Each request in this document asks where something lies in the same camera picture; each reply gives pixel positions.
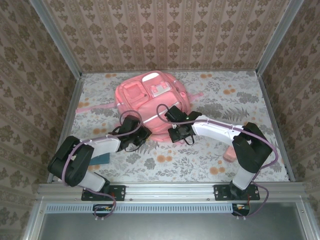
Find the robotic arm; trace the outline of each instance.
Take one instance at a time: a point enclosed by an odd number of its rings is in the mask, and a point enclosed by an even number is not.
[[[210,121],[213,121],[212,119],[202,115],[200,112],[193,111],[187,115],[176,106],[171,107],[165,116],[170,122],[181,123],[175,124],[172,128],[168,129],[173,143],[181,140],[186,141],[187,137],[191,137],[192,143],[194,143],[193,136],[199,135],[217,139],[233,146],[240,164],[237,174],[229,184],[230,195],[235,200],[240,199],[246,194],[246,190],[254,176],[272,152],[272,149],[263,141],[235,130],[244,130],[266,139],[254,123],[249,122],[246,126],[234,126],[214,120],[215,124],[213,124],[210,123]],[[138,118],[129,115],[124,119],[122,126],[117,127],[110,133],[113,135],[112,138],[108,138],[108,136],[102,137],[81,145],[72,156],[73,161],[66,168],[65,182],[71,187],[81,186],[95,192],[108,193],[110,182],[97,173],[87,170],[90,160],[106,153],[124,150],[129,144],[134,144],[137,147],[144,144],[146,139],[151,135],[151,132],[144,126],[134,133],[120,136],[136,129],[139,121]],[[49,172],[62,179],[62,172],[66,161],[73,148],[79,143],[80,140],[78,138],[74,136],[67,137],[50,161],[48,166]]]

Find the floor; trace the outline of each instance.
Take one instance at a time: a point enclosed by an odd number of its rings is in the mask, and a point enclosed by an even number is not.
[[[246,220],[230,213],[46,214],[40,240],[306,240],[295,203],[268,203]]]
[[[191,102],[192,110],[215,120],[245,125],[256,123],[266,138],[278,148],[267,107],[254,71],[177,71],[168,72],[181,81],[188,93],[203,93]],[[113,103],[116,87],[140,72],[86,74],[78,108]],[[88,139],[105,135],[119,125],[116,108],[96,108],[77,113],[71,134]],[[195,144],[147,141],[135,152],[111,153],[110,163],[90,166],[91,171],[112,182],[229,182],[238,162],[223,159],[227,145],[196,136]],[[274,159],[274,153],[266,163]],[[257,182],[288,181],[281,156],[276,164],[263,169]]]

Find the damask wallpaper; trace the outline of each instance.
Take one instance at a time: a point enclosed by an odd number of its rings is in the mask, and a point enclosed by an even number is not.
[[[0,239],[23,234],[75,79],[28,0],[0,0]]]
[[[255,69],[289,0],[44,0],[83,72]]]
[[[263,80],[293,171],[319,221],[320,0],[303,2]]]

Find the pink strap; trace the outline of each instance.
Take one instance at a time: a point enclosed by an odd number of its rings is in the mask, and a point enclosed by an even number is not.
[[[117,106],[116,103],[112,102],[112,103],[102,104],[102,105],[82,107],[82,108],[77,108],[75,110],[75,113],[76,114],[86,113],[86,112],[91,111],[92,109],[112,109],[112,108],[115,108],[116,106]]]
[[[188,93],[188,99],[189,99],[189,102],[193,102],[194,100],[196,100],[197,98],[200,98],[200,97],[203,97],[204,96],[204,93],[203,92],[199,92],[199,93],[196,93],[196,94],[191,94],[191,93]]]

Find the floral tablecloth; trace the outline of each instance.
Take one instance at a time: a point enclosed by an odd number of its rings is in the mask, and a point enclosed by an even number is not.
[[[180,80],[189,93],[204,94],[191,103],[192,110],[230,124],[256,123],[266,138],[278,147],[254,71],[169,73]],[[78,108],[113,103],[116,87],[122,81],[140,74],[86,74]],[[94,138],[110,132],[117,124],[119,114],[116,108],[96,108],[75,115],[71,134],[80,139]],[[111,153],[109,164],[90,166],[89,169],[112,182],[229,182],[239,164],[223,159],[227,147],[222,142],[204,136],[196,136],[193,146],[148,140],[135,152]],[[266,162],[269,163],[274,157],[272,153]],[[256,180],[288,181],[281,156],[276,164],[263,169]]]

